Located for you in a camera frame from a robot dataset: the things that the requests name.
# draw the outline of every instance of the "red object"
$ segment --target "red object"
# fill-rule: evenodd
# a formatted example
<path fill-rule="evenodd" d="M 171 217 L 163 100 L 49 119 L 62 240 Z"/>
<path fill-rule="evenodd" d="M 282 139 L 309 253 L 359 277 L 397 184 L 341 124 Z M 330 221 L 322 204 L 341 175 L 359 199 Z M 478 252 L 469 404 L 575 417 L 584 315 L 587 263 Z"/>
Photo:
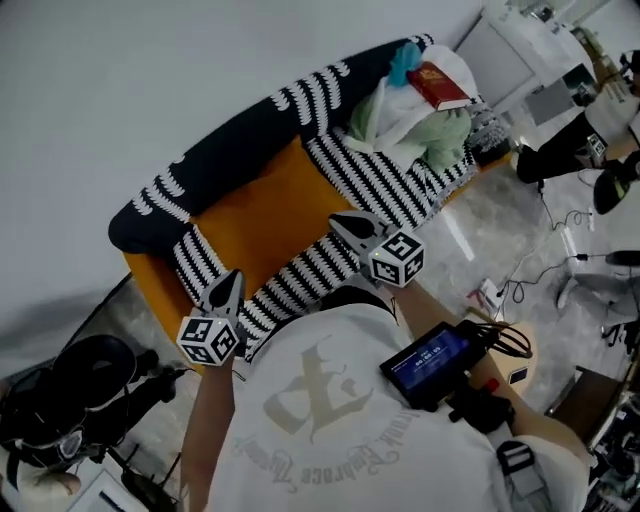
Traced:
<path fill-rule="evenodd" d="M 471 104 L 469 96 L 433 62 L 423 62 L 407 79 L 436 110 L 449 110 Z"/>
<path fill-rule="evenodd" d="M 489 379 L 489 381 L 484 385 L 484 389 L 486 389 L 490 395 L 492 395 L 499 387 L 500 383 L 497 379 Z"/>

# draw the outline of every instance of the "digital display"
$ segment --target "digital display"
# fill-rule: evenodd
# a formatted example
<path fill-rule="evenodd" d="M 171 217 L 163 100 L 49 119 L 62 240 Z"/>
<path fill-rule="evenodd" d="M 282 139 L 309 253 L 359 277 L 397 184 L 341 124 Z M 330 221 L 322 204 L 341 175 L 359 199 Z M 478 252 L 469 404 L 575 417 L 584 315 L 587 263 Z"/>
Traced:
<path fill-rule="evenodd" d="M 469 341 L 465 338 L 443 330 L 393 366 L 391 372 L 407 390 L 411 390 L 437 373 L 468 346 Z"/>

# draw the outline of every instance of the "cable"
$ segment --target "cable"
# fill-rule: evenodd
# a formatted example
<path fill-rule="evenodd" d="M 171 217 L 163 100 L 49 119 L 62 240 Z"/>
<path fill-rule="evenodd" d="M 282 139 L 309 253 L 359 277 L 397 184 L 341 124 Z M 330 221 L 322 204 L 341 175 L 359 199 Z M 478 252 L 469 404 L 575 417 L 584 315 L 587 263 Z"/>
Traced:
<path fill-rule="evenodd" d="M 525 336 L 522 332 L 520 332 L 518 329 L 510 325 L 496 324 L 496 323 L 477 324 L 477 327 L 483 333 L 497 334 L 496 340 L 487 347 L 487 350 L 493 349 L 496 352 L 500 352 L 509 357 L 515 357 L 519 359 L 531 359 L 533 357 L 531 340 L 529 340 L 529 338 Z M 512 335 L 507 334 L 506 332 L 504 332 L 506 330 L 513 331 L 514 333 L 518 334 L 524 341 L 518 340 L 514 338 Z M 505 341 L 502 341 L 500 339 L 501 337 L 511 340 L 515 345 L 515 347 Z"/>
<path fill-rule="evenodd" d="M 558 265 L 554 265 L 551 267 L 547 267 L 546 269 L 544 269 L 540 275 L 538 275 L 537 279 L 535 281 L 526 281 L 526 280 L 514 280 L 513 276 L 516 275 L 516 273 L 518 272 L 518 270 L 520 270 L 520 267 L 522 266 L 522 263 L 524 262 L 524 260 L 526 260 L 529 256 L 531 256 L 534 252 L 536 252 L 538 250 L 538 248 L 540 247 L 540 245 L 542 243 L 545 243 L 547 240 L 549 240 L 549 238 L 551 237 L 551 235 L 553 233 L 555 233 L 558 228 L 560 226 L 564 226 L 564 227 L 568 227 L 569 225 L 569 218 L 571 218 L 571 216 L 573 215 L 573 223 L 576 226 L 579 226 L 582 224 L 582 221 L 584 219 L 584 215 L 591 215 L 589 212 L 582 212 L 580 210 L 570 210 L 564 220 L 561 221 L 554 221 L 553 220 L 553 216 L 551 215 L 551 210 L 549 210 L 549 206 L 547 205 L 547 202 L 544 199 L 544 195 L 542 194 L 542 189 L 538 190 L 538 193 L 540 194 L 540 200 L 542 201 L 542 204 L 544 206 L 545 211 L 547 212 L 547 215 L 549 216 L 549 221 L 551 222 L 551 232 L 549 233 L 549 236 L 547 238 L 544 239 L 544 241 L 542 241 L 541 243 L 539 243 L 536 247 L 534 247 L 529 253 L 527 253 L 525 256 L 523 256 L 520 261 L 518 262 L 518 265 L 516 266 L 515 270 L 513 272 L 511 272 L 511 275 L 509 276 L 509 278 L 507 279 L 507 281 L 505 282 L 504 286 L 502 287 L 502 289 L 498 292 L 498 297 L 502 297 L 504 294 L 508 294 L 509 290 L 511 288 L 511 285 L 515 285 L 513 292 L 511 293 L 511 299 L 513 300 L 513 302 L 515 304 L 521 304 L 524 301 L 524 286 L 525 284 L 529 284 L 529 285 L 536 285 L 540 282 L 540 280 L 544 277 L 544 275 L 549 272 L 550 270 L 555 270 L 558 269 L 562 266 L 565 265 L 565 263 L 567 263 L 567 261 L 569 261 L 570 259 L 578 259 L 580 261 L 586 261 L 589 258 L 596 258 L 596 257 L 602 257 L 602 256 L 606 256 L 606 254 L 596 254 L 596 255 L 588 255 L 588 254 L 577 254 L 575 256 L 567 256 L 562 263 L 558 264 Z M 500 308 L 498 309 L 498 312 L 502 313 L 502 318 L 506 321 L 506 312 L 505 312 L 505 303 L 506 303 L 506 297 L 505 299 L 502 301 L 502 304 L 500 305 Z"/>
<path fill-rule="evenodd" d="M 571 259 L 577 259 L 578 261 L 587 261 L 589 258 L 604 258 L 606 257 L 607 254 L 576 254 L 574 256 L 567 256 L 564 260 L 562 260 L 561 263 L 559 263 L 558 265 L 553 265 L 551 267 L 547 267 L 545 268 L 542 272 L 540 272 L 540 274 L 538 275 L 538 277 L 534 280 L 534 281 L 527 281 L 527 280 L 515 280 L 515 279 L 507 279 L 507 282 L 504 284 L 504 286 L 502 287 L 502 289 L 497 293 L 498 297 L 502 297 L 503 295 L 508 295 L 509 290 L 511 288 L 511 285 L 515 285 L 513 288 L 513 292 L 511 292 L 511 300 L 513 300 L 513 302 L 515 304 L 521 304 L 522 302 L 524 302 L 524 285 L 532 285 L 535 286 L 537 285 L 540 280 L 544 277 L 544 275 L 551 271 L 551 270 L 555 270 L 558 269 L 560 267 L 563 267 L 567 261 L 571 260 Z M 505 302 L 506 302 L 506 297 L 504 298 L 504 300 L 502 301 L 502 304 L 500 306 L 500 309 L 502 310 L 502 318 L 505 319 L 506 322 L 506 314 L 505 314 Z"/>
<path fill-rule="evenodd" d="M 547 206 L 547 202 L 544 200 L 544 196 L 542 195 L 542 191 L 540 192 L 540 199 L 542 200 L 542 204 L 544 205 L 544 209 L 547 211 L 547 215 L 549 215 L 549 220 L 551 221 L 551 231 L 556 231 L 560 226 L 569 227 L 569 217 L 573 215 L 573 223 L 576 226 L 582 224 L 582 219 L 584 215 L 590 215 L 589 212 L 581 212 L 580 210 L 571 210 L 567 213 L 564 220 L 560 220 L 555 222 L 553 217 L 551 216 L 551 211 L 549 210 L 549 206 Z"/>
<path fill-rule="evenodd" d="M 397 311 L 396 311 L 396 302 L 397 302 L 396 298 L 395 297 L 391 297 L 391 308 L 392 308 L 391 314 L 393 315 L 393 318 L 395 318 L 396 324 L 400 325 L 398 323 L 398 315 L 397 315 Z"/>
<path fill-rule="evenodd" d="M 584 171 L 578 171 L 576 173 L 576 178 L 578 178 L 578 181 L 580 181 L 580 183 L 585 184 L 587 187 L 589 188 L 595 188 L 595 185 L 593 185 L 592 183 L 589 183 L 588 181 L 585 181 L 584 178 L 582 177 L 582 173 Z"/>

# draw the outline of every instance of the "black device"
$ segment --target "black device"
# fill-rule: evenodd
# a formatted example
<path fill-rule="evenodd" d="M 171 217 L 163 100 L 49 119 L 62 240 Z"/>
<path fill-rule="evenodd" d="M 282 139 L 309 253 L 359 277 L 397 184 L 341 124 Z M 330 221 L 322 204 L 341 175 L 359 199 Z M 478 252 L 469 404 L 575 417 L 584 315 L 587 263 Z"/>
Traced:
<path fill-rule="evenodd" d="M 132 349 L 113 336 L 69 345 L 53 365 L 11 386 L 0 402 L 0 446 L 27 464 L 53 470 L 96 455 L 101 447 L 84 439 L 87 411 L 126 391 L 136 364 Z"/>
<path fill-rule="evenodd" d="M 492 333 L 470 321 L 442 322 L 380 365 L 383 375 L 414 409 L 435 411 L 438 403 L 466 382 L 493 343 Z"/>
<path fill-rule="evenodd" d="M 526 379 L 528 374 L 528 366 L 520 368 L 519 370 L 514 370 L 509 374 L 509 384 L 515 384 L 516 382 L 520 382 L 521 380 Z"/>

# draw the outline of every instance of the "orange cushion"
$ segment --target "orange cushion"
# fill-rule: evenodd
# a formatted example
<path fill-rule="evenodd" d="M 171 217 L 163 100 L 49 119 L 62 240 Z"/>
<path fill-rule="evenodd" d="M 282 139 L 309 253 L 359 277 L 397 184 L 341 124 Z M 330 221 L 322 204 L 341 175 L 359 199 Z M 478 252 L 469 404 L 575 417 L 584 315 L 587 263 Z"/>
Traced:
<path fill-rule="evenodd" d="M 296 137 L 256 180 L 227 194 L 192 222 L 226 268 L 242 270 L 249 298 L 328 233 L 329 215 L 352 209 Z"/>

